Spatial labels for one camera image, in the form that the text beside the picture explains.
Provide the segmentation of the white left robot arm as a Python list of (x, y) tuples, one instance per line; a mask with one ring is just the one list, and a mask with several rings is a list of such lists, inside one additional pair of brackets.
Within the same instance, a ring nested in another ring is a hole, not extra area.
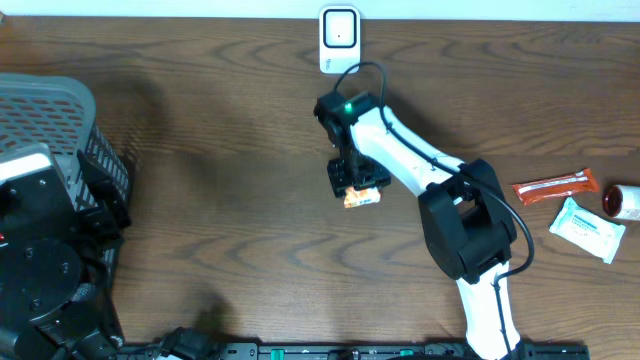
[(79, 210), (44, 144), (1, 157), (1, 356), (114, 359), (124, 335), (110, 295), (127, 204), (108, 173), (79, 152), (96, 200)]

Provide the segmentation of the red chocolate bar wrapper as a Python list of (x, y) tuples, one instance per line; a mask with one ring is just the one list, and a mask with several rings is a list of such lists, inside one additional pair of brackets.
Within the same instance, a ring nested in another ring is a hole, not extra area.
[(590, 168), (558, 177), (513, 184), (512, 188), (525, 206), (547, 199), (600, 191), (600, 186)]

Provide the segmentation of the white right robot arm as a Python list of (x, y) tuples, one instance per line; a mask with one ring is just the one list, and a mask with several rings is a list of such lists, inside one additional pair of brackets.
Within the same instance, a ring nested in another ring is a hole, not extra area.
[(507, 289), (516, 229), (493, 168), (451, 157), (400, 122), (379, 99), (337, 91), (313, 111), (339, 156), (327, 165), (334, 195), (346, 206), (377, 202), (393, 179), (416, 196), (427, 249), (455, 280), (466, 316), (466, 341), (483, 359), (514, 355)]

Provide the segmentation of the orange small box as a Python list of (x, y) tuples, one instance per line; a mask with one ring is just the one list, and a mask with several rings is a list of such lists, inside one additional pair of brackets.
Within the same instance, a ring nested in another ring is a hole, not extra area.
[(376, 187), (356, 190), (354, 187), (348, 187), (345, 191), (344, 207), (355, 208), (369, 204), (378, 203), (381, 200), (381, 193)]

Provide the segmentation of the teal wet wipes pack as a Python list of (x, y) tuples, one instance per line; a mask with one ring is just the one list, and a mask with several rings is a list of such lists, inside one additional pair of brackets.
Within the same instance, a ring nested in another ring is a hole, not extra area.
[(549, 231), (612, 264), (626, 227), (595, 215), (569, 197)]

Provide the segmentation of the green lid jar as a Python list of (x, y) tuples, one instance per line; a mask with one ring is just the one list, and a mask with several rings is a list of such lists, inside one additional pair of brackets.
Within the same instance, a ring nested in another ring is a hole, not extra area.
[(614, 219), (639, 221), (639, 196), (638, 186), (613, 185), (604, 193), (604, 212)]

